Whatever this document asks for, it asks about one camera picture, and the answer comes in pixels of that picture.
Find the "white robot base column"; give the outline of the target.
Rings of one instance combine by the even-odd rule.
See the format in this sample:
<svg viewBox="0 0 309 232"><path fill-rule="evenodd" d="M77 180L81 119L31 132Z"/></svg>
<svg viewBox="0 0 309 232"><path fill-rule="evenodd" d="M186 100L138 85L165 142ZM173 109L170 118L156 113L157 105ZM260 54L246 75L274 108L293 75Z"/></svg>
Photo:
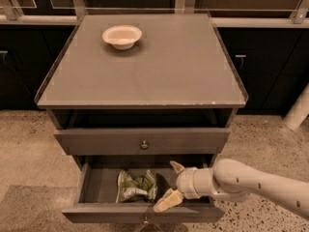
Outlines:
<svg viewBox="0 0 309 232"><path fill-rule="evenodd" d="M309 84L304 88L294 105L283 119L284 124L295 131L309 115Z"/></svg>

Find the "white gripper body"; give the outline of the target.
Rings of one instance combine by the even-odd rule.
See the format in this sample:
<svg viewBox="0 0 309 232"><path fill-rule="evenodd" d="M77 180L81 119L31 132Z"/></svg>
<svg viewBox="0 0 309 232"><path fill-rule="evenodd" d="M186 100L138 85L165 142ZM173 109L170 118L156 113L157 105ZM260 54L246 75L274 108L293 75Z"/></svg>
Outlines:
<svg viewBox="0 0 309 232"><path fill-rule="evenodd" d="M199 199L210 192L210 172L207 168L185 168L177 177L176 186L186 199Z"/></svg>

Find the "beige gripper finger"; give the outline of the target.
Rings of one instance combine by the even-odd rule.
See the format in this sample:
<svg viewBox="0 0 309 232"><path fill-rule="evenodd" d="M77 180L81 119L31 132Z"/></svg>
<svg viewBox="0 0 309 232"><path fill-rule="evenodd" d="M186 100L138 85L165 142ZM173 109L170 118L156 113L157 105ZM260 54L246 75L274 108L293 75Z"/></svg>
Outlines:
<svg viewBox="0 0 309 232"><path fill-rule="evenodd" d="M183 196L177 189L169 188L164 195L155 203L154 211L161 213L183 202Z"/></svg>
<svg viewBox="0 0 309 232"><path fill-rule="evenodd" d="M177 175L181 174L184 171L184 166L174 160L170 161L171 166L174 168Z"/></svg>

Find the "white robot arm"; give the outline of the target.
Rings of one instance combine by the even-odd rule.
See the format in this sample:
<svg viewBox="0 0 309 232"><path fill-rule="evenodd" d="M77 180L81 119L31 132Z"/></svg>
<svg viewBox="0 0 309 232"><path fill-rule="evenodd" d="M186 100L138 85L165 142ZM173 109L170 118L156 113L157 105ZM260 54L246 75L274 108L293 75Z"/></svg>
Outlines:
<svg viewBox="0 0 309 232"><path fill-rule="evenodd" d="M212 167L184 167L171 160L177 174L176 189L169 188L154 205L157 213L178 206L184 199L207 196L216 200L243 202L250 193L309 218L309 184L269 174L234 159L220 159Z"/></svg>

